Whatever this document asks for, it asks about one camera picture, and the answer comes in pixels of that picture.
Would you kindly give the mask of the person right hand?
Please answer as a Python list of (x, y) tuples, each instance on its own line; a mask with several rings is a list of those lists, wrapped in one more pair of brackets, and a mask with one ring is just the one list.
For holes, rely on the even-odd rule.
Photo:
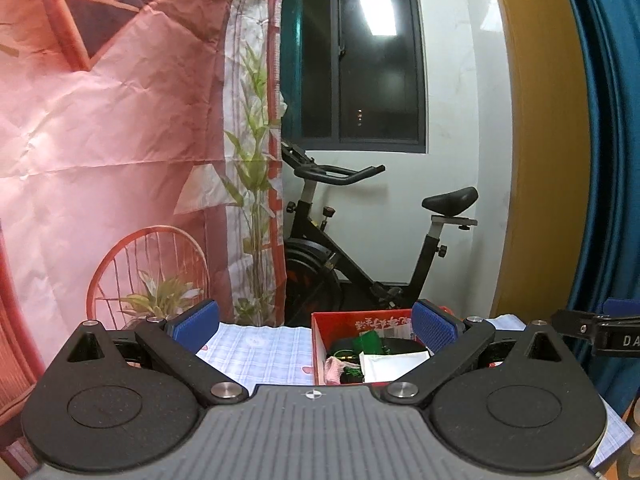
[(640, 428), (639, 399), (629, 408), (626, 423), (632, 431), (630, 440), (623, 447), (617, 462), (617, 478), (620, 480), (639, 480), (640, 478)]

